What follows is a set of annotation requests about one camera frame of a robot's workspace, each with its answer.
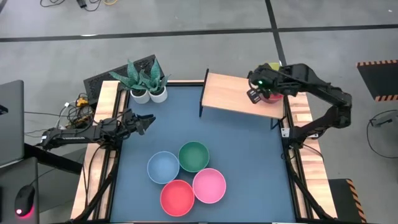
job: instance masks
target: blue bowl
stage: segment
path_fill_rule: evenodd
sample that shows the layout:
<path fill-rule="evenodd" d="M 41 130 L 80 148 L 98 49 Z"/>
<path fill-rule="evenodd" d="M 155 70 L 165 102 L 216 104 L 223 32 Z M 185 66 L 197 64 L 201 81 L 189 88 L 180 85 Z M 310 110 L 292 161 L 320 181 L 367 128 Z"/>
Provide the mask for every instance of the blue bowl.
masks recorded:
<path fill-rule="evenodd" d="M 162 151 L 149 159 L 147 171 L 149 178 L 156 184 L 167 184 L 177 177 L 180 163 L 174 154 Z"/>

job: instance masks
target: green leaf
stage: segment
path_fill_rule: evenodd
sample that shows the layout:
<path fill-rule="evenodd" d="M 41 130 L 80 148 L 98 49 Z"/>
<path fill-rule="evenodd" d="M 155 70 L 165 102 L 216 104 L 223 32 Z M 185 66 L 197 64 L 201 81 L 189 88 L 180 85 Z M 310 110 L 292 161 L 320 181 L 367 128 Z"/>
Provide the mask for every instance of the green leaf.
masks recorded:
<path fill-rule="evenodd" d="M 140 76 L 140 82 L 142 82 L 147 88 L 150 88 L 151 87 L 150 79 L 145 78 L 145 76 L 146 76 L 145 73 L 144 72 L 140 72 L 139 76 Z"/>
<path fill-rule="evenodd" d="M 145 70 L 144 69 L 139 71 L 139 74 L 142 75 L 143 78 L 150 80 L 149 76 L 147 74 L 145 74 Z"/>
<path fill-rule="evenodd" d="M 159 66 L 159 63 L 157 62 L 156 58 L 155 58 L 154 65 L 150 69 L 150 79 L 154 82 L 160 81 L 160 66 Z"/>
<path fill-rule="evenodd" d="M 160 82 L 152 81 L 152 87 L 156 88 L 157 90 L 159 89 L 159 85 L 160 85 Z"/>
<path fill-rule="evenodd" d="M 129 87 L 129 88 L 131 87 L 130 84 L 129 84 L 129 78 L 128 77 L 121 76 L 121 75 L 117 74 L 116 72 L 109 72 L 109 74 L 113 78 L 119 80 L 121 83 L 126 85 L 127 87 Z"/>
<path fill-rule="evenodd" d="M 134 90 L 147 90 L 148 89 L 148 88 L 146 88 L 145 86 L 142 86 L 142 85 L 133 85 L 131 88 L 134 89 Z"/>
<path fill-rule="evenodd" d="M 134 64 L 130 62 L 130 60 L 127 60 L 127 75 L 129 78 L 132 78 L 134 81 L 139 82 L 138 72 L 134 67 Z"/>
<path fill-rule="evenodd" d="M 166 77 L 164 77 L 164 78 L 162 79 L 162 84 L 160 85 L 160 89 L 166 86 L 167 80 L 169 80 L 169 77 L 170 77 L 170 76 L 171 76 L 171 75 L 167 75 Z"/>
<path fill-rule="evenodd" d="M 133 85 L 136 85 L 136 84 L 137 84 L 137 82 L 134 79 L 129 78 L 129 86 L 133 86 Z"/>
<path fill-rule="evenodd" d="M 150 88 L 149 91 L 150 91 L 151 93 L 155 93 L 155 92 L 157 91 L 157 88 Z"/>

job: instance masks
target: computer mouse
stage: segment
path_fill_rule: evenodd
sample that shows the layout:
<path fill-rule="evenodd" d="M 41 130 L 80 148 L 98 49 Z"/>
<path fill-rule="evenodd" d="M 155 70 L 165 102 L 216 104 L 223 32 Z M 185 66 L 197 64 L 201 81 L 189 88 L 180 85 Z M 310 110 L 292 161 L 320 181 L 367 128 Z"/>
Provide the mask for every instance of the computer mouse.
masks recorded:
<path fill-rule="evenodd" d="M 23 217 L 27 215 L 33 207 L 35 188 L 31 185 L 23 186 L 15 197 L 15 213 Z"/>

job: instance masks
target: red cup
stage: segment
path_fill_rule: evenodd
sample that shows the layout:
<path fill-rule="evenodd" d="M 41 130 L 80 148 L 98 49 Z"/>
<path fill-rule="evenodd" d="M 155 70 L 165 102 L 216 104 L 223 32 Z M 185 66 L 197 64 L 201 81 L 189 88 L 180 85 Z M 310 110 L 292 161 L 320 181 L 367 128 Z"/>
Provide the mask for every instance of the red cup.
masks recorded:
<path fill-rule="evenodd" d="M 163 211 L 173 217 L 186 215 L 193 207 L 195 195 L 191 185 L 183 180 L 173 180 L 160 193 Z"/>
<path fill-rule="evenodd" d="M 261 99 L 262 101 L 266 102 L 266 103 L 276 103 L 276 102 L 278 102 L 279 100 L 283 99 L 283 97 L 284 97 L 284 96 L 283 96 L 282 94 L 276 94 L 276 95 L 271 94 L 271 95 L 269 96 L 269 98 L 267 99 L 267 98 L 265 98 L 262 94 L 260 94 L 260 99 Z"/>

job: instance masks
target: white plant pot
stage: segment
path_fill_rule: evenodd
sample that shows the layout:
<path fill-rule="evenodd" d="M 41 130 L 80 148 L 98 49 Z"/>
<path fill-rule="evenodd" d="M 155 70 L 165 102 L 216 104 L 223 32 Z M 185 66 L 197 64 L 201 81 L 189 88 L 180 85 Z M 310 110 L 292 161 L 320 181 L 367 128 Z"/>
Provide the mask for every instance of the white plant pot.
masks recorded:
<path fill-rule="evenodd" d="M 134 98 L 134 100 L 139 103 L 139 104 L 144 104 L 147 103 L 150 99 L 149 96 L 149 91 L 145 91 L 145 93 L 142 96 L 135 96 L 132 91 L 130 90 L 130 95 Z"/>
<path fill-rule="evenodd" d="M 151 100 L 155 103 L 161 103 L 163 101 L 165 101 L 167 99 L 167 89 L 166 86 L 164 87 L 164 91 L 163 93 L 159 94 L 159 95 L 152 95 L 151 93 L 149 93 L 149 96 L 151 98 Z"/>

